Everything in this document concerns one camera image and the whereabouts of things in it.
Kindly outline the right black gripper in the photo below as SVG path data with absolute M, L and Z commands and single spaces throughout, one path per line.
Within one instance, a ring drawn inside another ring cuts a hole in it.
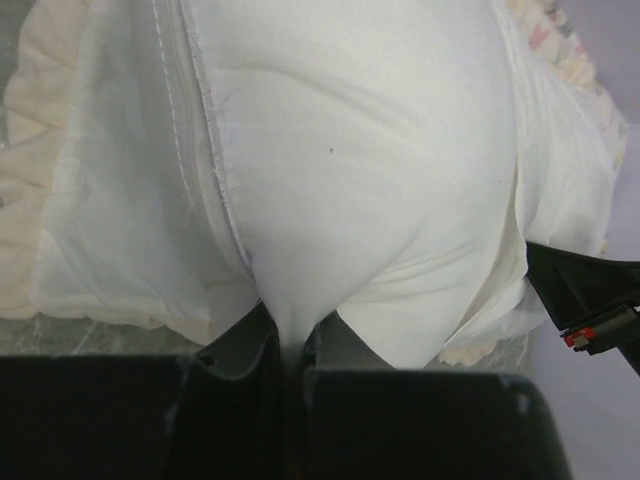
M 527 244 L 527 279 L 566 346 L 639 370 L 639 263 Z

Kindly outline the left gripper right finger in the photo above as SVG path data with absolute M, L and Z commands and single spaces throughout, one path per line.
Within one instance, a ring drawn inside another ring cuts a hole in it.
M 550 410 L 528 379 L 395 370 L 337 315 L 305 345 L 307 479 L 568 479 Z

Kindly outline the white pillow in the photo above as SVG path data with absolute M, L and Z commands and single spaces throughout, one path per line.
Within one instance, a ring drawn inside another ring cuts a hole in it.
M 480 305 L 516 133 L 496 1 L 192 6 L 215 165 L 287 347 L 338 313 L 420 368 Z

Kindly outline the grey pillowcase with cream ruffle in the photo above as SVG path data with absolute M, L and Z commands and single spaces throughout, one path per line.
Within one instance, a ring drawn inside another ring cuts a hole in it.
M 215 165 L 196 2 L 33 5 L 4 96 L 3 317 L 167 327 L 204 345 L 267 308 Z M 525 278 L 528 243 L 600 253 L 629 136 L 603 86 L 567 84 L 496 2 L 511 65 L 515 182 L 479 308 L 433 358 L 450 364 L 475 363 L 542 322 Z

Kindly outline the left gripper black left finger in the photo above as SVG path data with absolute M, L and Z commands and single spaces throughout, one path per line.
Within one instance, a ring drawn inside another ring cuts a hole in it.
M 5 356 L 5 479 L 276 479 L 279 335 L 256 306 L 193 354 Z

